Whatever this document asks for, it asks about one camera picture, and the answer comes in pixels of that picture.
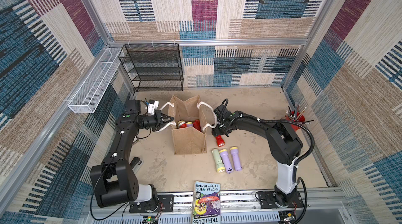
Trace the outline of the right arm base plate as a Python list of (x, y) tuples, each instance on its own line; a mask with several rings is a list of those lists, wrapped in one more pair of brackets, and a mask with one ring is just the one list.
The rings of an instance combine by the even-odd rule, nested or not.
[(257, 191), (256, 199), (260, 202), (262, 209), (274, 208), (303, 208), (305, 206), (300, 192), (295, 189), (289, 194), (281, 191)]

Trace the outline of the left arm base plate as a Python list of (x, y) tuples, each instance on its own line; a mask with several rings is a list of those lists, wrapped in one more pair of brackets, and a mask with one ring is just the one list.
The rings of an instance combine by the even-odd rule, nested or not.
[(153, 197), (150, 201), (135, 203), (130, 206), (131, 214), (157, 214), (159, 212), (173, 212), (174, 195), (165, 194)]

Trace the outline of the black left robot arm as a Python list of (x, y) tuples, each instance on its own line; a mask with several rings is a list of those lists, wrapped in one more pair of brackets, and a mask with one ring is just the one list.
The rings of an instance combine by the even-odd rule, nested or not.
[(134, 172), (140, 158), (130, 158), (141, 129), (157, 133), (174, 123), (174, 118), (163, 114), (158, 106), (155, 100), (126, 102), (126, 110), (115, 122), (116, 134), (106, 157), (90, 171), (94, 197), (100, 208), (125, 203), (148, 210), (159, 206), (156, 188), (152, 184), (140, 184)]

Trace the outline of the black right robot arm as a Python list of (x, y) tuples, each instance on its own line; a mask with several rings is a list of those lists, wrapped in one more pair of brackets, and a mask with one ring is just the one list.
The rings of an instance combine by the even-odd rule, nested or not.
[(214, 136), (228, 136), (235, 130), (251, 132), (268, 141), (272, 157), (277, 162), (277, 181), (274, 187), (275, 203), (279, 207), (290, 205), (296, 194), (296, 160), (303, 143), (287, 120), (262, 120), (241, 111), (230, 112), (224, 105), (214, 109), (218, 125)]

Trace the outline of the brown jute tote bag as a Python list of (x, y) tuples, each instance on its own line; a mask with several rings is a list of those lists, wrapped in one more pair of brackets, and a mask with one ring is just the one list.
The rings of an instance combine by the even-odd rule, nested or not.
[(181, 100), (172, 96), (163, 105), (168, 107), (167, 115), (174, 118), (163, 129), (172, 130), (174, 153), (176, 155), (197, 155), (207, 153), (207, 128), (217, 126), (214, 109), (199, 96)]

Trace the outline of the red flashlight row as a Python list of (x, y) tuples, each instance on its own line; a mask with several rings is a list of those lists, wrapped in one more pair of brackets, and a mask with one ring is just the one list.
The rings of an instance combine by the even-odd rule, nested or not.
[(186, 122), (184, 120), (181, 120), (181, 121), (178, 122), (178, 129), (186, 128), (186, 127), (187, 127), (187, 124), (186, 124)]

